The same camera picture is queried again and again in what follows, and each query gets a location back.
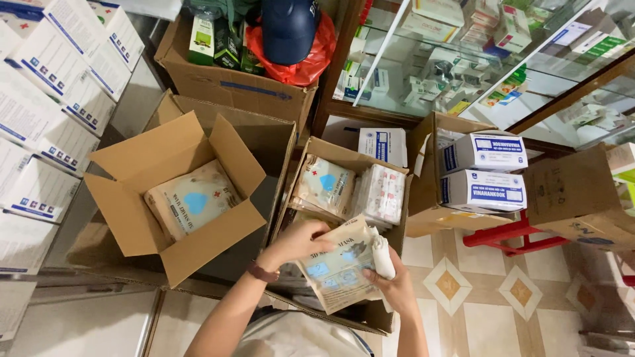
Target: red plastic bag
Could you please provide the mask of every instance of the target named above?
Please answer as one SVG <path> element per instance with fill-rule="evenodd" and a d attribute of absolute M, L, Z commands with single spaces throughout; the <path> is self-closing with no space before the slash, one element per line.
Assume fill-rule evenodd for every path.
<path fill-rule="evenodd" d="M 258 57 L 269 77 L 284 84 L 306 87 L 315 82 L 331 62 L 337 40 L 331 18 L 322 11 L 311 52 L 302 62 L 294 65 L 273 64 L 267 60 L 262 48 L 262 28 L 247 27 L 247 47 Z"/>

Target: red plastic stool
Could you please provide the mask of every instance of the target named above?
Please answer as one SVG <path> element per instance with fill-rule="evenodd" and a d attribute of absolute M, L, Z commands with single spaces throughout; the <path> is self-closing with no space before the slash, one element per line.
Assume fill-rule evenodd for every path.
<path fill-rule="evenodd" d="M 529 241 L 529 235 L 531 233 L 540 233 L 542 231 L 529 225 L 529 220 L 527 219 L 525 211 L 526 210 L 520 212 L 521 220 L 518 222 L 508 223 L 504 226 L 489 229 L 480 229 L 470 236 L 463 237 L 463 244 L 469 247 L 477 245 L 492 246 L 504 251 L 506 256 L 513 257 L 515 255 L 535 252 L 537 250 L 547 249 L 570 242 L 569 240 L 559 236 L 536 242 Z M 511 248 L 498 243 L 520 236 L 523 236 L 524 238 L 524 245 L 520 248 Z"/>

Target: blue heart logo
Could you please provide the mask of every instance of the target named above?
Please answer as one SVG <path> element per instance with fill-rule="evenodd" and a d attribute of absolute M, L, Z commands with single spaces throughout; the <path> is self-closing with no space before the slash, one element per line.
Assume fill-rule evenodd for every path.
<path fill-rule="evenodd" d="M 205 208 L 207 195 L 196 192 L 188 193 L 183 197 L 183 202 L 187 205 L 188 211 L 193 215 L 199 215 L 203 211 L 203 208 Z"/>
<path fill-rule="evenodd" d="M 319 178 L 319 181 L 322 183 L 322 188 L 327 191 L 333 190 L 333 184 L 335 183 L 335 176 L 331 174 L 324 175 Z"/>

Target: open cardboard box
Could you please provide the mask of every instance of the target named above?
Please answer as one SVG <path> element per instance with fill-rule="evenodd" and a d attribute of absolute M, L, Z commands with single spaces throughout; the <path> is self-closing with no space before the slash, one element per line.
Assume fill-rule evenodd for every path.
<path fill-rule="evenodd" d="M 603 250 L 635 249 L 635 217 L 620 204 L 604 144 L 541 160 L 523 178 L 531 226 Z"/>
<path fill-rule="evenodd" d="M 155 270 L 165 271 L 160 286 L 164 286 L 167 275 L 165 286 L 175 288 L 211 259 L 269 222 L 260 242 L 261 248 L 266 245 L 294 143 L 294 123 L 166 92 L 145 133 L 92 154 L 91 158 L 116 179 L 95 175 L 85 178 L 100 214 L 108 223 L 98 231 L 108 231 L 108 237 L 116 239 L 119 254 L 124 257 L 158 254 L 163 266 Z M 145 204 L 143 193 L 215 158 L 221 161 L 244 201 L 171 244 Z M 277 178 L 277 185 L 270 203 L 271 213 L 265 220 L 250 196 L 267 174 Z M 89 224 L 86 230 L 94 231 L 95 226 Z M 103 237 L 98 240 L 106 239 L 105 233 L 100 234 Z M 79 247 L 84 245 L 81 240 L 77 241 Z M 86 263 L 81 250 L 71 255 Z M 94 264 L 78 264 L 103 265 L 99 260 Z M 138 282 L 146 283 L 144 276 L 145 273 Z"/>
<path fill-rule="evenodd" d="M 307 141 L 304 152 L 302 153 L 302 157 L 300 158 L 300 165 L 296 169 L 295 176 L 293 178 L 293 183 L 289 189 L 289 194 L 287 195 L 284 204 L 282 205 L 282 209 L 280 211 L 279 217 L 276 222 L 276 227 L 273 232 L 272 241 L 277 238 L 279 234 L 280 227 L 282 226 L 284 219 L 284 212 L 286 211 L 287 206 L 289 205 L 289 200 L 291 199 L 291 192 L 293 192 L 293 188 L 295 187 L 295 183 L 298 180 L 300 172 L 302 171 L 302 163 L 307 154 L 316 155 L 322 159 L 325 159 L 331 163 L 336 165 L 340 165 L 343 168 L 347 168 L 349 170 L 355 171 L 356 175 L 361 175 L 364 171 L 372 166 L 373 164 L 379 164 L 398 172 L 408 174 L 407 168 L 396 167 L 385 161 L 381 161 L 375 159 L 371 156 L 360 154 L 356 151 L 348 150 L 344 147 L 337 146 L 335 144 L 331 144 L 324 140 L 318 139 L 316 137 L 310 137 Z M 405 228 L 406 228 L 406 216 L 407 216 L 407 202 L 408 202 L 408 193 L 410 190 L 410 182 L 411 175 L 406 177 L 406 185 L 404 187 L 404 199 L 403 206 L 401 207 L 401 223 L 398 226 L 394 226 L 392 229 L 386 231 L 383 236 L 388 239 L 388 244 L 397 251 L 399 256 L 401 256 L 401 250 L 403 248 L 403 240 L 405 237 Z M 295 302 L 291 299 L 287 299 L 287 297 L 282 297 L 280 295 L 276 296 L 277 299 L 285 301 L 290 305 L 297 307 L 298 309 L 310 313 L 318 318 L 323 320 L 332 321 L 338 323 L 340 325 L 344 325 L 350 328 L 356 328 L 358 330 L 363 330 L 372 333 L 378 333 L 380 335 L 386 335 L 386 333 L 391 333 L 393 331 L 392 327 L 392 313 L 387 313 L 384 308 L 384 303 L 381 300 L 369 301 L 365 306 L 362 307 L 359 316 L 355 316 L 353 319 L 347 319 L 343 317 L 336 316 L 338 313 L 327 315 L 323 311 L 313 310 L 307 306 L 304 306 L 298 302 Z"/>
<path fill-rule="evenodd" d="M 233 69 L 192 64 L 187 61 L 191 32 L 192 18 L 177 17 L 154 56 L 170 74 L 178 94 L 294 121 L 302 132 L 317 81 L 303 88 Z"/>
<path fill-rule="evenodd" d="M 437 129 L 457 133 L 496 130 L 494 126 L 467 119 L 432 112 L 411 132 L 406 134 L 408 162 L 415 166 L 425 143 L 425 159 L 420 175 L 414 174 L 410 186 L 406 235 L 421 237 L 441 229 L 462 228 L 471 231 L 501 226 L 513 222 L 515 213 L 485 215 L 441 206 L 441 176 L 437 149 Z"/>

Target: navy blue cap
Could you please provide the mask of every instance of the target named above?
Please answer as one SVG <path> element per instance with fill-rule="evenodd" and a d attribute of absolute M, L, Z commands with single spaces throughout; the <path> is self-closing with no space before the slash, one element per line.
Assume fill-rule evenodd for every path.
<path fill-rule="evenodd" d="M 265 57 L 280 65 L 302 62 L 311 52 L 320 14 L 314 0 L 263 0 L 261 21 Z"/>

